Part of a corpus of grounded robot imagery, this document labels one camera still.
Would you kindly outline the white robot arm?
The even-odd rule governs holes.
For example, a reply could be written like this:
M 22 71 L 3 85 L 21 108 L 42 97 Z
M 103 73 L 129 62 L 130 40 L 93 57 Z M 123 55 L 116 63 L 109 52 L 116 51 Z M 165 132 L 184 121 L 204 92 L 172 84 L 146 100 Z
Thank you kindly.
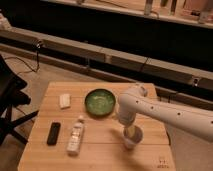
M 124 127 L 132 125 L 137 114 L 143 114 L 213 142 L 213 111 L 152 100 L 141 84 L 123 91 L 118 104 L 118 121 Z

